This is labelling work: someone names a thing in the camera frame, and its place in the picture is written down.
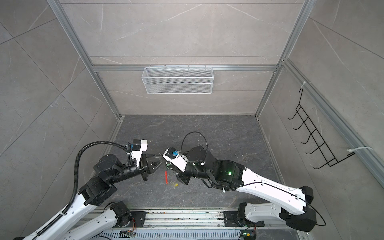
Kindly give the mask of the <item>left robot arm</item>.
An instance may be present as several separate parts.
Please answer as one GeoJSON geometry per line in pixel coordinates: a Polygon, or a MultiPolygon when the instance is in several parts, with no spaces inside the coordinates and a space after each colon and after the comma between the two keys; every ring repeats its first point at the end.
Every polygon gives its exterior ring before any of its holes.
{"type": "Polygon", "coordinates": [[[121,163],[115,155],[105,155],[94,166],[97,175],[81,188],[74,184],[70,202],[41,228],[26,236],[26,240],[88,240],[112,227],[135,225],[126,204],[112,203],[98,217],[75,228],[75,224],[102,205],[113,195],[115,183],[141,175],[144,180],[163,164],[156,156],[141,155],[135,169],[121,163]]]}

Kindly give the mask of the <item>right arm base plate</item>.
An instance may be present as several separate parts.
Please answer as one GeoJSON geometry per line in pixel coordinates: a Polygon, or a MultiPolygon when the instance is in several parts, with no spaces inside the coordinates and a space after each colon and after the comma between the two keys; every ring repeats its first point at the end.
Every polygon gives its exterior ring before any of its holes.
{"type": "Polygon", "coordinates": [[[225,227],[264,227],[264,221],[256,223],[251,222],[245,218],[244,215],[239,214],[237,211],[224,211],[225,227]]]}

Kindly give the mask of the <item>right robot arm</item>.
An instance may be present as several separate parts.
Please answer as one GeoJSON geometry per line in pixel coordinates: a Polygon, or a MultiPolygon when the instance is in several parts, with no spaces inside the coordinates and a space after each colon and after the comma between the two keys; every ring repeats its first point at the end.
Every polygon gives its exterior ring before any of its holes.
{"type": "Polygon", "coordinates": [[[236,221],[239,225],[284,222],[288,227],[310,232],[317,224],[317,212],[311,208],[313,189],[293,188],[262,177],[239,163],[218,160],[201,146],[183,155],[168,148],[163,158],[177,179],[188,185],[192,178],[200,179],[207,188],[222,192],[237,191],[267,201],[266,204],[241,203],[236,221]]]}

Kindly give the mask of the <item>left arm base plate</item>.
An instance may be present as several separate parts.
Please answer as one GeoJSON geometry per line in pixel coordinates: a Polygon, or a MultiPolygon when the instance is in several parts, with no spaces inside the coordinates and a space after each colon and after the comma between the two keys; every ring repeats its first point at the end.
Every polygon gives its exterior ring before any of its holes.
{"type": "Polygon", "coordinates": [[[130,214],[124,214],[122,217],[118,217],[117,223],[114,228],[143,228],[147,212],[145,211],[134,211],[130,214]]]}

